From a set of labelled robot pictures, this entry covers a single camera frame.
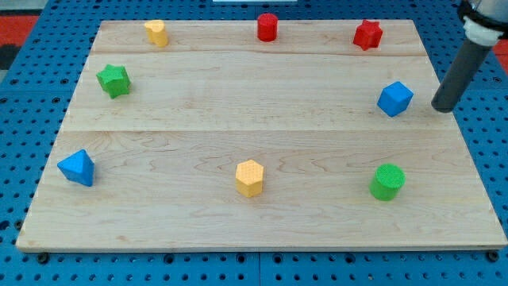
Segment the yellow hexagonal prism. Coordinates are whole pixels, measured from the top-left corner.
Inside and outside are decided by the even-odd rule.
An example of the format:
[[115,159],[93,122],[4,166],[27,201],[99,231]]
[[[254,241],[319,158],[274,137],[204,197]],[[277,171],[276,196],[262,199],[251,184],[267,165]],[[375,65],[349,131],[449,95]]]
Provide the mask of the yellow hexagonal prism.
[[237,165],[237,190],[250,198],[263,191],[264,167],[254,160]]

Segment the blue cube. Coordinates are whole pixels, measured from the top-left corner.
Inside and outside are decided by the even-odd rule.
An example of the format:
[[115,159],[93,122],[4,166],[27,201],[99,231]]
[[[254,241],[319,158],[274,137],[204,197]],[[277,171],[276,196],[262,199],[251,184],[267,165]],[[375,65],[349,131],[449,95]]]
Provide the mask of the blue cube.
[[94,162],[84,149],[62,160],[57,166],[70,181],[87,187],[91,187],[94,183]]
[[392,83],[383,89],[378,100],[378,106],[390,117],[394,117],[410,104],[413,92],[401,82]]

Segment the plastic block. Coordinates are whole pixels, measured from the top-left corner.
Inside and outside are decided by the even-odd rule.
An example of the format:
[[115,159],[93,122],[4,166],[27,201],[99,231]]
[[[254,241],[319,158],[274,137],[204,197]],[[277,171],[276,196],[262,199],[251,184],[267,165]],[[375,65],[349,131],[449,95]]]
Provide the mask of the plastic block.
[[356,28],[353,44],[359,45],[364,51],[369,48],[379,47],[383,31],[379,27],[378,21],[364,20],[362,25]]
[[392,83],[385,87],[378,100],[378,106],[390,117],[394,117],[410,104],[413,92],[401,82]]
[[58,163],[65,177],[73,182],[91,187],[94,182],[94,162],[84,149]]
[[97,79],[102,89],[107,92],[112,99],[119,95],[129,94],[130,80],[125,67],[116,67],[107,64],[106,67],[97,74]]
[[264,167],[254,160],[248,160],[237,165],[237,190],[250,198],[263,191]]
[[165,47],[169,40],[167,38],[166,27],[162,20],[151,20],[144,23],[144,28],[148,35],[150,43],[157,47]]
[[279,19],[274,14],[264,13],[257,18],[257,37],[262,41],[274,41],[277,38]]
[[404,171],[394,164],[382,164],[375,171],[369,189],[379,200],[392,200],[406,182]]

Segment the wood grain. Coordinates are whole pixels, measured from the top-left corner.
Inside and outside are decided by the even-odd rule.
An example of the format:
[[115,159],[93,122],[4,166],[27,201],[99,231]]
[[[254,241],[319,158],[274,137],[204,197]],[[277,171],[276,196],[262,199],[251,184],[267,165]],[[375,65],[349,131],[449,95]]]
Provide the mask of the wood grain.
[[[167,21],[170,45],[140,21],[103,22],[17,240],[28,252],[497,249],[506,237],[456,122],[430,106],[437,78],[411,21],[382,21],[379,49],[350,40],[359,21]],[[94,74],[125,65],[130,95]],[[375,106],[403,81],[410,108]],[[56,163],[85,148],[93,187]],[[265,167],[245,198],[236,165]],[[395,163],[390,202],[368,183]]]

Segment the red star-shaped block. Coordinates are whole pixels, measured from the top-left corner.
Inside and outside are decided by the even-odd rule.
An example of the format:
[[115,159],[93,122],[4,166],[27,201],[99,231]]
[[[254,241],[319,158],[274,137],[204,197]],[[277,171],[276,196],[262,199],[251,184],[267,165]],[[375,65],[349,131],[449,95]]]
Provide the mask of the red star-shaped block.
[[353,44],[359,45],[364,51],[369,48],[377,48],[381,41],[383,31],[379,27],[378,21],[367,21],[364,20],[362,25],[356,28],[355,39]]

